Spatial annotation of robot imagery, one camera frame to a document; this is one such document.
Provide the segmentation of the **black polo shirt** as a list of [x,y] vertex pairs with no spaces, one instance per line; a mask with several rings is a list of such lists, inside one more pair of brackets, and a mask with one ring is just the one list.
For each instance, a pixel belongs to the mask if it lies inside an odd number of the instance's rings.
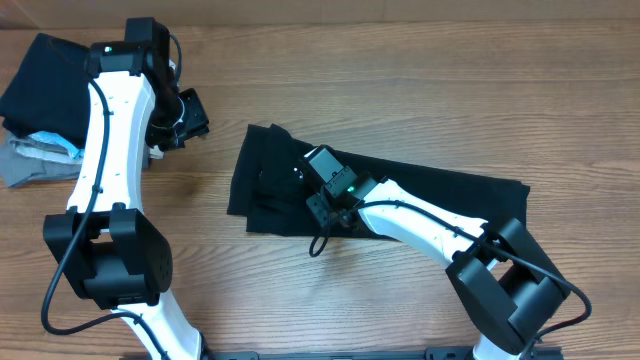
[[[312,144],[283,128],[250,125],[231,181],[227,213],[247,218],[246,230],[280,236],[314,236],[318,222],[306,205],[312,188],[301,178],[303,154]],[[445,210],[492,220],[510,215],[526,222],[530,187],[520,181],[485,177],[337,151],[338,161],[356,173],[388,177],[405,191]]]

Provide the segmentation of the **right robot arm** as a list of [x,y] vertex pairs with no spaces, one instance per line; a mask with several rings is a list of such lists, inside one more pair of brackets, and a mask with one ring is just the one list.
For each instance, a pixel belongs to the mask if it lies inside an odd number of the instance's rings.
[[452,213],[350,168],[310,172],[308,206],[323,233],[335,224],[403,242],[441,265],[481,337],[474,359],[525,359],[549,333],[546,322],[571,293],[525,226]]

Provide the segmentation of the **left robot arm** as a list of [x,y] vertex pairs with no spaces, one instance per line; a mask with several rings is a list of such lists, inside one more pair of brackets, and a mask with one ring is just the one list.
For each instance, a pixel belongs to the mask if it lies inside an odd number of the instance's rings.
[[[208,131],[196,92],[179,88],[181,64],[170,59],[173,35],[91,46],[84,65],[89,95],[85,157],[66,211],[46,217],[43,237],[57,262],[40,313],[50,334],[67,336],[123,320],[152,359],[206,359],[203,335],[170,288],[168,240],[145,216],[141,195],[146,151],[166,152]],[[70,328],[50,320],[66,279],[104,314]]]

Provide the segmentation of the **light blue cloth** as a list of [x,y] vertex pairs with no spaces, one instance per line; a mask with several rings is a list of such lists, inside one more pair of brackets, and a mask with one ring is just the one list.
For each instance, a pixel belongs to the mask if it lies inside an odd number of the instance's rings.
[[76,147],[73,143],[71,143],[66,138],[62,137],[57,133],[47,132],[47,131],[39,131],[29,135],[34,141],[46,143],[49,145],[55,145],[64,148],[67,151],[68,156],[72,160],[78,160],[84,157],[84,150]]

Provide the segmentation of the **black folded garment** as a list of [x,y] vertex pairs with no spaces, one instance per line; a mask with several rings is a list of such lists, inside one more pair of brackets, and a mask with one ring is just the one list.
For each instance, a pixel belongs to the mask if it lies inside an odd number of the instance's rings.
[[75,42],[37,34],[1,97],[3,127],[17,137],[54,133],[82,149],[90,118],[88,53]]

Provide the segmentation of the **grey folded garment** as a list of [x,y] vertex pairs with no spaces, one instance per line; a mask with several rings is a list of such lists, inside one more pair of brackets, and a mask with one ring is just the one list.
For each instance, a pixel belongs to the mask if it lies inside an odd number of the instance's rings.
[[1,178],[8,188],[33,181],[75,179],[82,161],[83,158],[72,160],[62,147],[9,132],[1,145]]

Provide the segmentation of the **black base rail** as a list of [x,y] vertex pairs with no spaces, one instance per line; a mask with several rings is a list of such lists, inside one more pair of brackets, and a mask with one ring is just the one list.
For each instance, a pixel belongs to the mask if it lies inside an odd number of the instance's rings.
[[206,352],[204,360],[472,360],[470,346],[431,347],[422,351],[354,353],[259,354],[257,352]]

